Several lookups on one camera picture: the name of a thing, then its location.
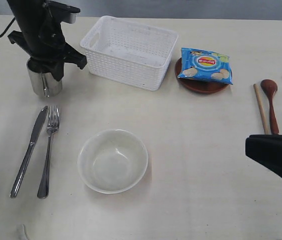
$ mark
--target white bowl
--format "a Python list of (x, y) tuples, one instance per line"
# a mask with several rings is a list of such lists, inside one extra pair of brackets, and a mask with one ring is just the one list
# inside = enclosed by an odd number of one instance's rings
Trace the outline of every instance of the white bowl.
[(77, 160), (83, 182), (104, 194), (117, 194), (136, 185), (146, 172), (148, 152), (131, 132), (110, 129), (88, 139)]

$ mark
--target brown plate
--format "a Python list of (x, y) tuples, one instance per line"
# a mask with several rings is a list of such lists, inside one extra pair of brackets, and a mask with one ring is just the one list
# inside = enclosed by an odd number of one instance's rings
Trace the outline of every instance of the brown plate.
[(197, 81), (197, 80), (186, 79), (186, 78), (178, 78), (178, 75), (181, 72), (181, 68), (182, 68), (182, 62), (180, 58), (175, 63), (175, 67), (174, 67), (175, 77), (179, 81), (179, 83), (181, 83), (185, 88), (193, 92), (199, 94), (214, 94), (225, 89), (229, 85), (219, 82), (206, 82), (206, 81)]

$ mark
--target metal cup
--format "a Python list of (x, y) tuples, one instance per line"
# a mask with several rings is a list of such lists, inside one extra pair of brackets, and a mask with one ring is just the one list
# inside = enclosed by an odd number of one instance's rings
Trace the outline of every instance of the metal cup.
[(40, 66), (29, 59), (26, 62), (32, 89), (40, 97), (53, 97), (62, 90), (62, 80), (57, 81), (51, 72), (44, 72)]

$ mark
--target wooden chopstick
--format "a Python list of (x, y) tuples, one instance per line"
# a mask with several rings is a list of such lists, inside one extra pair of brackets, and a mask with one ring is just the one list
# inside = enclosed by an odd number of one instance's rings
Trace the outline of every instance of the wooden chopstick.
[(260, 93), (259, 93), (259, 88), (258, 88), (258, 85), (256, 83), (253, 84), (253, 87), (254, 87), (254, 91), (255, 91), (257, 105), (259, 106), (259, 111), (260, 111), (260, 116), (261, 116), (264, 134), (268, 135), (268, 134), (270, 134), (270, 130), (269, 130), (269, 126), (266, 122), (265, 111), (263, 110), (263, 106), (262, 106), (262, 102), (261, 102), (261, 98), (260, 98)]

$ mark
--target white table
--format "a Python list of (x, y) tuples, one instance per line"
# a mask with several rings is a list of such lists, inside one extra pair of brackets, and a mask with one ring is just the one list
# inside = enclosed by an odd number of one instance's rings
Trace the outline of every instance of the white table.
[[(11, 19), (0, 16), (0, 33)], [(0, 39), (0, 240), (17, 239), (18, 224), (30, 240), (282, 240), (282, 179), (245, 156), (246, 137), (263, 133), (253, 84), (266, 78), (278, 84), (274, 108), (282, 134), (282, 21), (134, 20), (179, 33), (155, 92), (66, 64), (62, 92), (38, 98), (29, 56)], [(67, 42), (83, 53), (79, 41), (96, 21), (63, 24)], [(229, 55), (234, 85), (212, 95), (184, 89), (174, 75), (181, 47)], [(48, 141), (42, 131), (19, 194), (10, 199), (46, 104), (62, 108), (49, 197), (37, 198)], [(150, 164), (131, 190), (105, 195), (84, 186), (77, 156), (86, 139), (111, 128), (138, 135)]]

